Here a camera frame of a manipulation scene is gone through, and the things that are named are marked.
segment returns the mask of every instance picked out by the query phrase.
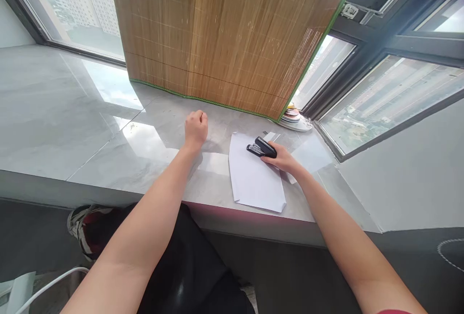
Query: hand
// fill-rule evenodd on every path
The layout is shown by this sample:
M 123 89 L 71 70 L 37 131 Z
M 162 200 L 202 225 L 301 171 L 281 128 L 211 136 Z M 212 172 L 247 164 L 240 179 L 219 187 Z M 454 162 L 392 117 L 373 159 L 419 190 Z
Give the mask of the hand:
M 199 152 L 208 135 L 208 115 L 201 110 L 191 112 L 185 120 L 185 144 L 189 150 Z
M 282 171 L 286 171 L 293 175 L 293 173 L 302 168 L 301 164 L 293 158 L 291 154 L 287 151 L 285 147 L 282 145 L 276 144 L 275 142 L 269 142 L 269 144 L 277 151 L 276 158 L 270 158 L 266 156 L 262 156 L 261 160 L 263 162 L 273 164 L 278 167 Z

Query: window glass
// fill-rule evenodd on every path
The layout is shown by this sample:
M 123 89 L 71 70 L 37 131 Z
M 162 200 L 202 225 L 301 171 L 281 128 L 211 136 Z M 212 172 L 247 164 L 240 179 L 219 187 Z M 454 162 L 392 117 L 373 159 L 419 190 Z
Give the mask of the window glass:
M 335 69 L 347 58 L 355 45 L 327 35 L 304 75 L 292 101 L 302 109 Z
M 124 59 L 113 0 L 27 0 L 52 40 Z
M 347 154 L 463 88 L 463 69 L 388 56 L 320 123 Z
M 415 31 L 464 33 L 464 0 L 446 0 Z

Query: white wall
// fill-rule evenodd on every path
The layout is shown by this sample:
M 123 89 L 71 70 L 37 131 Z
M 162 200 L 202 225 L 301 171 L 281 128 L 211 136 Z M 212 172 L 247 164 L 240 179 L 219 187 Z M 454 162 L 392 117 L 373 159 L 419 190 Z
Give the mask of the white wall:
M 339 170 L 383 231 L 464 227 L 464 100 Z
M 0 48 L 35 44 L 5 0 L 0 0 Z

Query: white cable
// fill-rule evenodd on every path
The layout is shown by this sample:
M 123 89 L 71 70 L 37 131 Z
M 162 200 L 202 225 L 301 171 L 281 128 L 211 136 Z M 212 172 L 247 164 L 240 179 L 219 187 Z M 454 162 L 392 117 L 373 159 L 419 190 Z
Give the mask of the white cable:
M 84 273 L 88 273 L 88 269 L 85 268 L 85 267 L 76 267 L 76 268 L 73 268 L 69 271 L 67 271 L 66 273 L 60 275 L 58 278 L 56 278 L 55 280 L 49 282 L 47 285 L 45 285 L 44 287 L 42 287 L 39 291 L 37 291 L 34 296 L 32 296 L 26 303 L 23 304 L 23 306 L 21 308 L 19 308 L 19 310 L 16 312 L 16 314 L 21 314 L 23 311 L 25 311 L 26 308 L 28 308 L 31 303 L 37 298 L 39 297 L 42 293 L 44 293 L 46 290 L 48 290 L 49 288 L 51 288 L 53 285 L 55 285 L 57 282 L 59 282 L 60 280 L 63 280 L 64 278 L 66 278 L 68 275 L 70 275 L 71 273 L 75 272 L 75 271 L 81 271 L 81 272 L 84 272 Z
M 443 254 L 441 253 L 441 247 L 445 244 L 449 244 L 449 243 L 455 243 L 455 242 L 464 242 L 464 238 L 460 238 L 460 239 L 448 239 L 448 240 L 445 240 L 443 242 L 441 242 L 440 244 L 438 244 L 438 246 L 436 247 L 436 250 L 438 252 L 438 254 L 443 257 L 443 259 L 445 261 L 447 261 L 450 265 L 452 265 L 453 267 L 459 269 L 461 272 L 464 272 L 464 270 L 462 268 L 459 268 L 458 266 L 456 266 L 454 263 L 452 263 L 450 260 L 448 260 L 446 257 L 443 256 Z

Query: wrist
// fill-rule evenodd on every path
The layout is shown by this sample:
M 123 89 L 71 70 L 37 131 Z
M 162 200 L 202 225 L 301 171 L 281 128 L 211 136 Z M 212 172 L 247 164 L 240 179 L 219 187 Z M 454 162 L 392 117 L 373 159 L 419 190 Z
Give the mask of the wrist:
M 191 155 L 193 157 L 196 157 L 200 151 L 201 151 L 202 147 L 201 146 L 195 146 L 193 144 L 190 144 L 190 143 L 185 143 L 181 148 L 180 148 L 180 152 L 182 153 L 185 153 L 186 155 Z
M 296 163 L 294 166 L 292 166 L 291 170 L 289 173 L 296 179 L 298 180 L 304 175 L 309 174 L 308 171 L 300 164 Z

